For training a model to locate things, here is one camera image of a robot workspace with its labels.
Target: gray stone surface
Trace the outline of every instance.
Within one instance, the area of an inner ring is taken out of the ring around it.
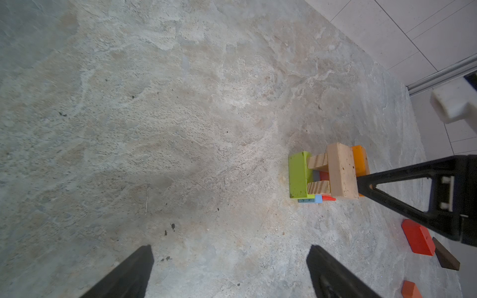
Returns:
[[[313,297],[311,244],[383,297],[403,279],[461,296],[456,272],[411,252],[398,214],[288,198],[302,150],[361,144],[373,172],[425,158],[405,87],[305,1],[0,13],[3,297],[78,297],[143,244],[147,297]],[[423,185],[389,190],[423,206]]]

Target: toy block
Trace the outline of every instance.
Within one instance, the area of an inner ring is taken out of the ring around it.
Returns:
[[[308,157],[306,160],[307,166],[311,170],[327,171],[328,170],[328,155],[326,153]]]
[[[336,199],[329,195],[322,195],[323,201],[336,201]]]
[[[321,195],[315,195],[314,199],[301,199],[298,200],[298,203],[323,203],[323,198]]]
[[[320,181],[330,180],[330,173],[320,171]]]
[[[406,235],[407,242],[415,254],[433,256],[436,246],[431,239],[429,230],[421,226],[420,224],[405,219],[401,224],[404,234]]]
[[[307,192],[307,184],[313,182],[313,170],[306,164],[310,152],[296,153],[288,158],[288,175],[290,182],[290,198],[292,199],[314,199],[315,195]]]
[[[436,246],[436,256],[441,267],[459,271],[460,262],[456,257],[453,256],[435,237],[432,237],[432,241]]]
[[[334,143],[326,147],[326,153],[331,195],[335,198],[359,198],[353,150],[341,143]]]
[[[329,181],[316,181],[308,183],[308,193],[310,195],[329,195],[330,182]]]
[[[401,294],[404,298],[422,298],[422,295],[419,292],[419,289],[417,288],[416,284],[407,280],[404,281]]]
[[[356,177],[371,174],[369,171],[368,155],[366,154],[366,149],[363,146],[353,146],[351,149],[353,150]]]

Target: dark brown block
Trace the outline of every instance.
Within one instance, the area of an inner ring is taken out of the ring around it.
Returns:
[[[432,237],[432,241],[436,246],[436,256],[441,267],[458,271],[460,262],[435,237]]]

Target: light blue block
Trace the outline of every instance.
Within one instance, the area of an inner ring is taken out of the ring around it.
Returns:
[[[314,199],[302,199],[298,200],[298,203],[323,203],[323,196],[322,195],[315,195]]]

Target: orange-red block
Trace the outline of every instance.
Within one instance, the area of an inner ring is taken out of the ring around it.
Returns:
[[[436,246],[426,227],[421,226],[410,219],[405,219],[401,224],[401,227],[403,228],[407,242],[409,242],[414,253],[427,256],[434,255]]]
[[[320,181],[329,180],[329,179],[330,179],[330,173],[320,171]]]
[[[404,298],[422,298],[422,295],[419,292],[416,284],[407,280],[404,281],[401,294]]]
[[[336,201],[336,199],[329,195],[322,195],[323,201]]]

